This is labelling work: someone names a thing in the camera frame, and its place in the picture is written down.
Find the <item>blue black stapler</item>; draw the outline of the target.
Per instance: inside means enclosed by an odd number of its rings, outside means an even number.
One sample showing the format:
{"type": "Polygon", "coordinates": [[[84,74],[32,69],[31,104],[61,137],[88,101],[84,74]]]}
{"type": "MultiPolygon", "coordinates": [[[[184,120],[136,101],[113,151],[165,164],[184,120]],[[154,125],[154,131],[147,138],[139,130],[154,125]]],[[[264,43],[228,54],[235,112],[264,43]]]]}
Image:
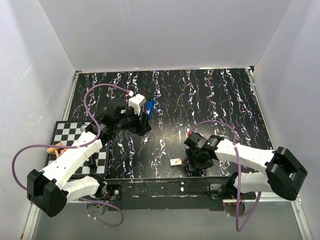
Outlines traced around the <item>blue black stapler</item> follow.
{"type": "Polygon", "coordinates": [[[145,112],[147,114],[147,118],[148,119],[151,119],[151,117],[152,117],[152,114],[153,114],[153,111],[154,111],[154,107],[155,107],[155,103],[156,103],[155,100],[147,102],[147,106],[146,106],[146,111],[145,112]]]}

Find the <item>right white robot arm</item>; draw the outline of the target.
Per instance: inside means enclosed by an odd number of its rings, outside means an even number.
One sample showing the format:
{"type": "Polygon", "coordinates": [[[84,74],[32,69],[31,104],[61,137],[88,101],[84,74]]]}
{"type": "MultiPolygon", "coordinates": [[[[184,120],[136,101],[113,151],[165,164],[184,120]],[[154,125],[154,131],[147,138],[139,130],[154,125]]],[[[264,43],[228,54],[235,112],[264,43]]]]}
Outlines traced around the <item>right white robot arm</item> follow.
{"type": "Polygon", "coordinates": [[[197,132],[190,133],[184,144],[193,172],[211,168],[214,161],[240,163],[254,170],[253,173],[234,172],[225,185],[216,189],[216,194],[221,197],[237,199],[247,193],[270,192],[294,201],[308,175],[306,168],[285,147],[257,149],[233,144],[216,135],[206,139],[197,132]]]}

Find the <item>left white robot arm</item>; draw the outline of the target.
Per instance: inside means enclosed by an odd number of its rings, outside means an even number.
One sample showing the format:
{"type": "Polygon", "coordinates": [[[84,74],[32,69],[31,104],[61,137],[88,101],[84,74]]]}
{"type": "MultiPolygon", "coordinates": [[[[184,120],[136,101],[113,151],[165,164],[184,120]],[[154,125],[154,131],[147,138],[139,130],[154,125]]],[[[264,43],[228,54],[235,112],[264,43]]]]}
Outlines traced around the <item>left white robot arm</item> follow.
{"type": "Polygon", "coordinates": [[[118,131],[127,130],[140,137],[148,133],[152,128],[148,114],[142,110],[146,101],[141,94],[131,97],[128,102],[110,101],[97,124],[91,122],[71,148],[41,171],[33,169],[27,175],[27,199],[49,217],[60,213],[67,203],[85,196],[103,199],[107,194],[107,182],[102,176],[91,173],[73,181],[70,177],[118,131]]]}

